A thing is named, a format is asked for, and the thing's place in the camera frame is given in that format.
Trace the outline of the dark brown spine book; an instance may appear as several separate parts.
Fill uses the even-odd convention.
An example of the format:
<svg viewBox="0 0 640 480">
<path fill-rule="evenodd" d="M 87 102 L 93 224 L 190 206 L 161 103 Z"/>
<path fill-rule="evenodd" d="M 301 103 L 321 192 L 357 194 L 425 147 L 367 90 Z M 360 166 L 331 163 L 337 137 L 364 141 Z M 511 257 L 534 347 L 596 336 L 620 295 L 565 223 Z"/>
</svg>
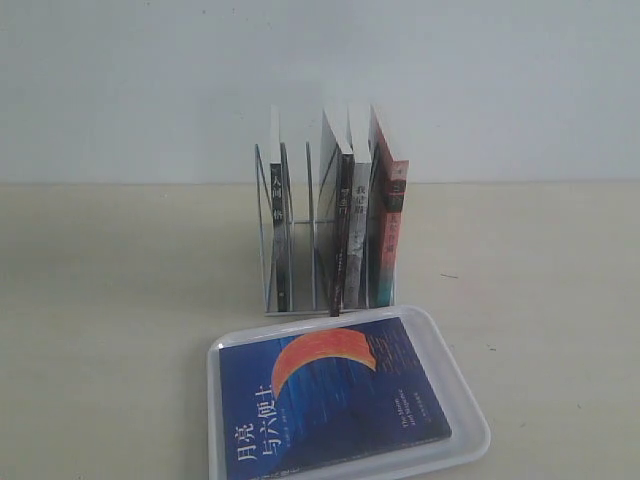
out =
<svg viewBox="0 0 640 480">
<path fill-rule="evenodd" d="M 346 137 L 346 113 L 323 110 L 317 214 L 317 253 L 329 314 L 343 302 L 354 155 Z"/>
</svg>

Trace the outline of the blue moon cover book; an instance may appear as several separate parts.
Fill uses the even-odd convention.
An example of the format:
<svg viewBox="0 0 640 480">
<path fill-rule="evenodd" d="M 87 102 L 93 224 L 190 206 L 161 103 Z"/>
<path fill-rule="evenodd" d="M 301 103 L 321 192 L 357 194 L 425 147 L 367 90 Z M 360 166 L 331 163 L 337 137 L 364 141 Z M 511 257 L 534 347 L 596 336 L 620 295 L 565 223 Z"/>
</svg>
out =
<svg viewBox="0 0 640 480">
<path fill-rule="evenodd" d="M 271 479 L 451 437 L 402 320 L 219 353 L 226 475 Z"/>
</svg>

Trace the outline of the grey white spine book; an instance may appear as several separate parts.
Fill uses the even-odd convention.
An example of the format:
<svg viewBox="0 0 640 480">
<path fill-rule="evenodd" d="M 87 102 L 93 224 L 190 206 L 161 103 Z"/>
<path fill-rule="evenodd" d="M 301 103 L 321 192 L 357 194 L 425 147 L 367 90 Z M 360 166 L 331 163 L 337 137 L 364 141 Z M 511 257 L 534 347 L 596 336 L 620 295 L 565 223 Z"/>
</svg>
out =
<svg viewBox="0 0 640 480">
<path fill-rule="evenodd" d="M 372 158 L 368 143 L 368 110 L 364 105 L 348 105 L 347 139 L 353 150 L 354 173 L 352 181 L 351 210 L 349 214 L 349 240 L 347 269 L 343 295 L 346 309 L 359 308 L 361 283 L 364 273 L 367 210 L 369 205 Z"/>
</svg>

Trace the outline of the black spine book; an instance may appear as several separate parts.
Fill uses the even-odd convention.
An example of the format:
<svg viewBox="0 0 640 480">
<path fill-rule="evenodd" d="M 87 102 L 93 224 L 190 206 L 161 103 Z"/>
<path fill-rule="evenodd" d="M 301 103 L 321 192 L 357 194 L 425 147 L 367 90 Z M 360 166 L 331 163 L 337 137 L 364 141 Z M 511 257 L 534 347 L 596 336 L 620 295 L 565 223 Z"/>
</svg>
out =
<svg viewBox="0 0 640 480">
<path fill-rule="evenodd" d="M 275 260 L 277 310 L 289 309 L 288 258 L 285 232 L 285 207 L 283 193 L 283 173 L 280 139 L 279 109 L 272 105 L 270 109 L 270 186 L 273 223 L 273 257 Z"/>
</svg>

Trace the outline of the red spine book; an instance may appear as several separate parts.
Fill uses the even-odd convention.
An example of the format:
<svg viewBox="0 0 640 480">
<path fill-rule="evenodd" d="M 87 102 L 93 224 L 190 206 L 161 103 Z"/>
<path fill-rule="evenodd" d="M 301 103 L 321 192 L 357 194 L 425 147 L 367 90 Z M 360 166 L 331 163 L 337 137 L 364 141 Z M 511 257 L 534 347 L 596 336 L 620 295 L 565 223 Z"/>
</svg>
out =
<svg viewBox="0 0 640 480">
<path fill-rule="evenodd" d="M 372 154 L 370 233 L 370 302 L 392 303 L 397 248 L 409 160 L 399 147 L 379 108 L 370 109 L 369 141 Z"/>
</svg>

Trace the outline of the white plastic tray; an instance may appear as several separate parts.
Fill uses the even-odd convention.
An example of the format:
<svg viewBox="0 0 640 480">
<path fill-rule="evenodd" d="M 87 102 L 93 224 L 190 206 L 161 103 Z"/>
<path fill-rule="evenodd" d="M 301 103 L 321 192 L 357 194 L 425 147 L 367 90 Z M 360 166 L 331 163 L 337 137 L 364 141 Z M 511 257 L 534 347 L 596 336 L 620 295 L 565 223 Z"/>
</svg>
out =
<svg viewBox="0 0 640 480">
<path fill-rule="evenodd" d="M 483 456 L 490 445 L 490 429 L 436 324 L 427 312 L 417 307 L 394 306 L 242 330 L 216 340 L 206 357 L 209 477 L 230 479 L 226 475 L 225 462 L 219 368 L 221 349 L 391 317 L 402 320 L 452 428 L 451 437 L 271 479 L 403 479 L 465 464 Z"/>
</svg>

